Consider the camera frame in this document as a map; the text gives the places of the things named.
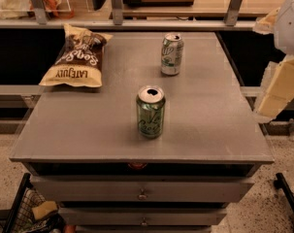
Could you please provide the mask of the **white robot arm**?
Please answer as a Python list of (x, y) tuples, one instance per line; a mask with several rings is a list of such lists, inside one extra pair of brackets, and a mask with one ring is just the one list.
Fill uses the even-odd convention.
[(258, 122), (266, 123), (294, 99), (294, 0), (286, 0), (279, 9), (269, 13), (263, 21), (274, 16), (274, 43), (285, 53), (279, 64), (270, 62), (264, 71), (261, 90), (254, 103), (254, 115)]

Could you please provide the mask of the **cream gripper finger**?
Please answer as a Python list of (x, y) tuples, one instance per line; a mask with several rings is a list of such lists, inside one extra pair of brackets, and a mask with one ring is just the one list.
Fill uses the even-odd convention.
[(262, 35), (272, 34), (278, 15), (279, 8), (269, 12), (264, 17), (259, 17), (253, 26), (253, 31)]
[(286, 55), (280, 63), (270, 61), (260, 88), (254, 112), (260, 118), (276, 118), (294, 99), (294, 56)]

